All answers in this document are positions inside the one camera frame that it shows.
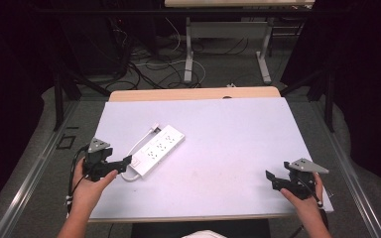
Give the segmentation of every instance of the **power strip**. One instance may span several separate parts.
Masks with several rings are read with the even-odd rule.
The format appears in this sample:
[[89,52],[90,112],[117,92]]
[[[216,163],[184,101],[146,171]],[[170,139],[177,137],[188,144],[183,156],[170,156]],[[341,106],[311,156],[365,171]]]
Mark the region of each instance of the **power strip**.
[[132,156],[132,162],[129,166],[143,178],[184,139],[184,134],[172,126],[166,126]]

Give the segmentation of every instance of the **black curtain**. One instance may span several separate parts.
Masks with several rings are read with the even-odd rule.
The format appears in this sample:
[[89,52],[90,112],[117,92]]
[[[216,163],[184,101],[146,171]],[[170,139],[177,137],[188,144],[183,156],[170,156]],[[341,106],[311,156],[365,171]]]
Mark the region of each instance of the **black curtain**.
[[0,1],[0,191],[21,158],[53,85],[20,3]]
[[[315,7],[343,8],[352,3],[317,0]],[[348,38],[342,41],[346,45],[334,58],[335,103],[349,128],[351,158],[381,177],[381,1],[355,3],[353,13],[344,18],[307,21],[282,81],[292,85],[326,65],[346,31]]]

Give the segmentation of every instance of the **human arm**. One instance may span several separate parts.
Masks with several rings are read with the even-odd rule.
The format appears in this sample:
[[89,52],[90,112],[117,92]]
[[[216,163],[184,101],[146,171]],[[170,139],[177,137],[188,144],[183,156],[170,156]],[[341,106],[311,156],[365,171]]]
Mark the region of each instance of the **human arm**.
[[100,199],[104,189],[116,178],[117,171],[112,171],[105,178],[93,182],[82,179],[82,166],[84,159],[80,160],[73,174],[72,186],[77,185],[72,199],[72,208],[58,237],[84,237],[86,224],[92,210]]
[[[322,181],[317,173],[314,173],[314,177],[316,182],[315,190],[317,198],[320,201],[323,201]],[[296,208],[299,219],[302,221],[305,229],[312,238],[331,237],[320,216],[318,203],[312,196],[307,199],[300,200],[285,188],[282,188],[280,192]]]

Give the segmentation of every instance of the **desk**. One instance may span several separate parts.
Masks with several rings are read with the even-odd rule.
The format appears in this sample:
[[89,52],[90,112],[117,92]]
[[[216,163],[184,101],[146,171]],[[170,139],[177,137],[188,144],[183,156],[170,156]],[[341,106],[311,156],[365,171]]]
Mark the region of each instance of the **desk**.
[[[196,7],[273,7],[313,5],[315,0],[166,0],[167,7],[196,8]],[[193,51],[192,38],[254,38],[262,39],[261,51],[256,52],[262,80],[271,84],[271,77],[265,63],[265,54],[268,49],[274,19],[267,22],[191,22],[187,17],[187,61],[185,66],[184,82],[191,82]]]
[[[274,87],[117,91],[95,136],[123,158],[154,122],[186,135],[147,177],[117,178],[90,222],[268,218],[294,207],[265,178],[288,178],[284,161],[310,159],[285,98]],[[333,211],[324,194],[326,211]]]

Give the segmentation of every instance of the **cable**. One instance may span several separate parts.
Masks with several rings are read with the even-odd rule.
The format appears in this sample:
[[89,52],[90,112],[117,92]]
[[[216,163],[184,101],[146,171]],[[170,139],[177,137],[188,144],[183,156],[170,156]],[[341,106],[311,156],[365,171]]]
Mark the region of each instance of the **cable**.
[[181,34],[179,34],[178,29],[176,29],[176,27],[173,25],[173,23],[168,18],[166,18],[166,20],[170,23],[170,25],[176,31],[176,34],[178,36],[178,45],[174,49],[172,49],[172,52],[174,52],[181,45]]
[[70,208],[72,206],[72,200],[73,200],[73,192],[75,191],[76,187],[78,186],[79,182],[76,184],[75,188],[72,189],[72,183],[73,183],[73,174],[75,172],[76,167],[76,161],[78,159],[78,156],[81,152],[85,152],[88,150],[89,145],[81,147],[73,156],[72,164],[70,166],[70,172],[69,172],[69,184],[67,185],[67,196],[65,205],[67,207],[67,213],[70,213]]
[[231,53],[231,51],[233,51],[234,49],[236,49],[236,47],[238,45],[240,45],[241,42],[243,42],[244,38],[240,39],[240,41],[235,44],[230,50],[228,50],[227,52],[225,53],[203,53],[202,51],[195,51],[194,49],[192,49],[197,55],[202,55],[202,56],[226,56],[226,55],[239,55],[241,53],[243,53],[246,49],[247,49],[247,46],[249,45],[249,39],[246,39],[246,45],[244,46],[243,50],[240,50],[240,52],[237,52],[237,53]]
[[[151,129],[137,142],[135,143],[135,145],[131,148],[131,150],[129,150],[128,154],[126,156],[130,156],[132,155],[132,151],[145,139],[147,138],[148,135],[150,135],[151,133],[159,133],[161,130],[159,128],[159,123],[154,123],[153,126],[151,127]],[[122,176],[123,179],[125,179],[126,181],[135,181],[136,179],[138,179],[140,177],[140,175],[135,175],[134,177],[132,178],[126,178],[125,173],[121,173],[120,175]]]
[[76,183],[75,187],[73,188],[72,194],[76,191],[76,188],[78,187],[79,183],[80,183],[83,179],[85,179],[85,178],[87,177],[87,174],[88,174],[88,173],[86,173],[85,175],[83,175],[83,176],[81,177],[81,179]]
[[318,198],[318,196],[317,196],[317,194],[315,193],[315,192],[313,192],[312,190],[311,190],[311,188],[310,187],[308,187],[308,185],[304,182],[304,181],[302,181],[299,177],[296,177],[297,178],[297,180],[311,193],[311,195],[314,197],[314,199],[317,201],[317,207],[319,207],[319,208],[322,208],[323,207],[323,203],[319,200],[319,198]]
[[160,81],[158,82],[159,85],[161,85],[161,83],[162,83],[163,81],[165,81],[167,78],[169,78],[170,76],[172,76],[172,75],[174,75],[174,74],[177,74],[177,75],[178,75],[180,81],[183,80],[181,74],[179,73],[179,70],[177,70],[175,67],[173,67],[170,63],[168,63],[168,62],[164,62],[164,63],[162,63],[162,64],[152,64],[152,63],[149,63],[150,60],[152,60],[152,59],[147,60],[147,62],[146,62],[146,64],[145,64],[145,67],[146,67],[148,70],[158,71],[158,70],[164,70],[164,69],[167,69],[167,68],[170,67],[170,68],[172,68],[173,71],[174,71],[173,73],[169,74],[168,76],[166,76],[166,77],[164,77],[162,80],[160,80]]
[[[136,66],[142,66],[142,65],[154,65],[154,66],[159,65],[159,66],[161,66],[161,65],[166,65],[166,64],[176,64],[176,63],[180,63],[180,62],[186,62],[186,60],[179,60],[179,61],[175,61],[175,62],[167,62],[167,63],[139,63],[139,64],[135,64],[135,65],[136,65]],[[192,60],[192,62],[197,63],[197,64],[200,66],[200,68],[202,69],[202,71],[203,71],[203,77],[202,77],[202,79],[200,80],[200,82],[197,83],[197,84],[201,84],[201,83],[203,82],[203,80],[205,79],[205,76],[206,76],[205,68],[204,68],[204,67],[202,66],[202,64],[201,64],[200,62],[198,62],[198,61]]]
[[111,224],[111,226],[110,226],[110,229],[109,229],[109,234],[107,235],[107,238],[110,238],[111,229],[113,228],[113,225],[114,225],[114,223],[112,223],[112,224]]
[[295,238],[297,235],[299,235],[299,233],[305,228],[304,225],[301,225],[299,226],[299,228],[297,228],[297,230],[290,236],[290,238]]
[[135,89],[135,90],[138,90],[138,83],[133,83],[133,82],[130,82],[130,81],[115,81],[115,82],[112,82],[112,83],[109,83],[107,84],[104,89],[108,90],[108,88],[116,83],[127,83],[127,84],[131,84],[132,87],[131,88],[127,88],[125,90],[132,90],[132,89]]
[[[169,78],[170,76],[172,76],[175,73],[179,73],[180,71],[187,71],[187,70],[186,69],[176,70],[175,72],[172,72],[169,75],[167,75],[165,78],[163,78],[159,83],[162,83],[164,80],[166,80],[167,78]],[[197,74],[194,73],[193,71],[190,71],[190,72],[195,75],[195,77],[196,77],[196,84],[199,84],[199,77],[197,76]],[[168,84],[168,88],[177,88],[179,85],[183,85],[183,86],[188,87],[188,88],[193,86],[193,84],[192,85],[188,85],[187,83],[183,83],[182,81],[183,80],[180,77],[180,81],[170,82]]]
[[138,73],[138,75],[141,76],[142,79],[144,79],[144,81],[146,81],[148,84],[152,85],[155,89],[165,89],[164,87],[160,86],[158,83],[156,83],[153,80],[151,80],[148,76],[144,75],[141,72],[141,70],[138,69],[138,67],[135,65],[135,63],[129,62],[129,65],[131,66],[131,68],[133,70],[135,70],[136,73]]

